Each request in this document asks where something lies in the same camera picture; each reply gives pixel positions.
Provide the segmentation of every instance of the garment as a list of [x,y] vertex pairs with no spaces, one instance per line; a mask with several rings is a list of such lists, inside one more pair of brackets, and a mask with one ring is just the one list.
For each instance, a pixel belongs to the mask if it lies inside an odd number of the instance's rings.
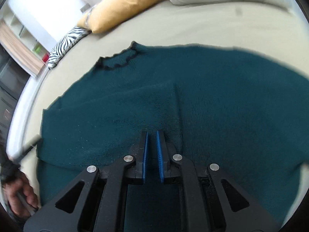
[[[178,153],[219,164],[282,222],[298,190],[299,166],[309,157],[308,105],[308,80],[258,55],[133,42],[101,57],[44,111],[37,148],[41,202],[87,166],[126,155],[141,130],[163,129]],[[175,188],[157,187],[155,155],[150,165],[154,180],[129,189],[135,198],[128,196],[126,231],[177,231],[167,225],[179,221]],[[170,221],[158,225],[166,213]]]

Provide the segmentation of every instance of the bed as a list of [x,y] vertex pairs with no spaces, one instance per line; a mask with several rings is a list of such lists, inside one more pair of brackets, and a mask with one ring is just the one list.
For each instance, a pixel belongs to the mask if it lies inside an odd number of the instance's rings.
[[[53,69],[47,72],[32,106],[24,143],[40,133],[43,109],[81,78],[100,56],[119,53],[132,41],[148,46],[198,43],[245,49],[309,77],[308,24],[296,13],[267,4],[229,2],[175,6],[169,0],[162,0],[109,32],[83,31],[83,34],[78,43],[70,45],[63,55],[59,53],[50,62]],[[23,161],[22,170],[39,194],[36,160],[32,151]],[[309,187],[308,172],[303,165],[299,193],[286,220]]]

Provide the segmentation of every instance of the wooden board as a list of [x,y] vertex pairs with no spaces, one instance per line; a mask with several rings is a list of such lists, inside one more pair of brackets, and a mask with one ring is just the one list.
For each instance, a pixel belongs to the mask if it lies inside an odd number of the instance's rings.
[[36,77],[44,67],[44,62],[19,40],[3,20],[0,21],[0,43],[31,76]]

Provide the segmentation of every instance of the blue rubber strip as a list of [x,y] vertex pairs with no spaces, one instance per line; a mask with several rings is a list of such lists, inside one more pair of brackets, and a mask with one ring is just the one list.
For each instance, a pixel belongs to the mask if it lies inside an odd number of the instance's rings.
[[157,150],[158,150],[158,164],[161,183],[164,182],[164,172],[163,172],[163,158],[162,158],[162,148],[160,142],[159,131],[157,131]]
[[146,132],[146,140],[145,140],[145,146],[144,146],[144,156],[143,156],[143,183],[146,181],[146,164],[147,164],[147,157],[148,157],[148,132]]

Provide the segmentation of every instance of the metal rivet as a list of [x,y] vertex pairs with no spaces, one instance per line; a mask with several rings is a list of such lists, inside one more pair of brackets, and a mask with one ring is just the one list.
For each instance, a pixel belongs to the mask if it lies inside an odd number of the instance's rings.
[[89,167],[87,167],[87,172],[88,173],[93,173],[95,171],[96,171],[96,166],[89,166]]
[[127,155],[127,156],[125,156],[123,159],[124,159],[124,161],[126,161],[126,162],[130,162],[130,161],[133,160],[133,156]]
[[218,170],[219,170],[219,165],[218,165],[218,164],[215,164],[215,163],[211,164],[209,167],[210,167],[211,170],[213,170],[213,171],[218,171]]
[[182,160],[182,156],[181,156],[180,154],[174,154],[174,155],[173,155],[173,159],[174,159],[174,160],[177,160],[177,161],[178,161],[178,160]]

